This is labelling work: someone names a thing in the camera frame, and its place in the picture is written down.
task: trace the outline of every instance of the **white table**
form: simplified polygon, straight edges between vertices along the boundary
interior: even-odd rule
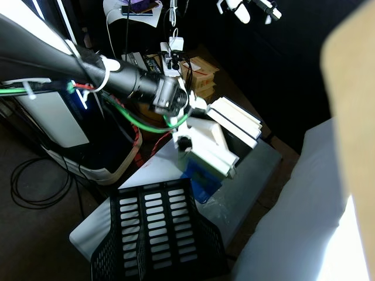
[[[179,179],[178,154],[168,142],[135,172],[120,189]],[[281,155],[262,140],[240,163],[233,180],[225,179],[206,204],[197,204],[199,212],[219,228],[227,246],[257,197],[272,175]],[[70,242],[90,261],[91,255],[110,230],[110,199],[106,199],[69,235]]]

